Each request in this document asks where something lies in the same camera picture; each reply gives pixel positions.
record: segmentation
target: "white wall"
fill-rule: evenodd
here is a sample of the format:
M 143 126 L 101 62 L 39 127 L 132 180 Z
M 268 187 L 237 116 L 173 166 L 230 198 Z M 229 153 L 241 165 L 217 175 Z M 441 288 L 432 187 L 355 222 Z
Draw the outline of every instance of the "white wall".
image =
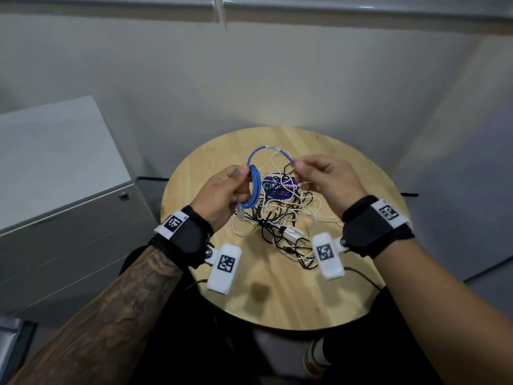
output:
M 513 68 L 503 67 L 462 104 L 480 89 L 476 74 L 495 72 L 481 59 L 490 43 L 491 61 L 511 63 L 508 36 L 232 21 L 225 30 L 190 11 L 24 8 L 0 5 L 0 113 L 91 94 L 137 175 L 169 176 L 225 132 L 285 125 L 350 143 L 388 173 L 400 169 L 402 191 L 418 191 L 410 179 L 434 159 L 419 138 L 451 128 L 444 121 L 456 112 L 481 114 L 479 101 L 491 111 L 513 87 Z M 452 141 L 478 126 L 458 124 Z M 453 144 L 440 135 L 437 156 Z M 424 166 L 409 165 L 411 156 Z

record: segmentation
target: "round wooden table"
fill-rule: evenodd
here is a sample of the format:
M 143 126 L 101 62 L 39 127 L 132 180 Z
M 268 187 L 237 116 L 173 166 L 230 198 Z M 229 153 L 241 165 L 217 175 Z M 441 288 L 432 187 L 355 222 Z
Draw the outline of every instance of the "round wooden table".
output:
M 329 136 L 298 128 L 256 127 L 219 136 L 195 149 L 176 168 L 167 183 L 162 198 L 161 219 L 189 204 L 199 189 L 214 173 L 229 165 L 247 162 L 251 152 L 262 145 L 282 148 L 299 157 L 326 154 L 344 159 L 353 165 L 370 194 L 387 200 L 394 208 L 408 215 L 406 203 L 390 178 L 372 161 L 356 149 Z M 268 166 L 274 150 L 257 152 L 251 163 Z M 283 156 L 274 158 L 283 167 Z M 320 215 L 335 216 L 322 196 Z M 235 220 L 238 231 L 248 223 Z M 298 228 L 310 234 L 312 219 L 303 215 Z M 332 237 L 342 235 L 342 228 L 328 221 L 316 220 L 314 234 L 328 231 Z M 305 270 L 298 262 L 283 255 L 274 245 L 266 243 L 260 229 L 247 237 L 232 231 L 232 222 L 226 224 L 212 238 L 219 248 L 224 243 L 240 246 L 243 250 L 239 268 L 227 296 L 220 295 L 200 284 L 204 297 L 219 308 L 241 319 L 282 330 L 318 330 L 355 320 L 370 309 L 378 291 L 358 274 L 348 271 L 345 276 L 326 281 L 319 268 Z M 351 266 L 379 285 L 381 276 L 370 258 L 361 258 L 349 252 L 341 255 L 342 264 Z M 211 266 L 204 264 L 191 269 L 197 280 L 209 276 Z

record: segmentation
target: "tattooed forearm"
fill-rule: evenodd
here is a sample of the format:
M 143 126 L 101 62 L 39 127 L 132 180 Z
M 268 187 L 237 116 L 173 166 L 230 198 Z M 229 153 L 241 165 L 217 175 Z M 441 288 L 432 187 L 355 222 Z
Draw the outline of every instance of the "tattooed forearm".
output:
M 148 247 L 9 384 L 126 383 L 182 271 Z

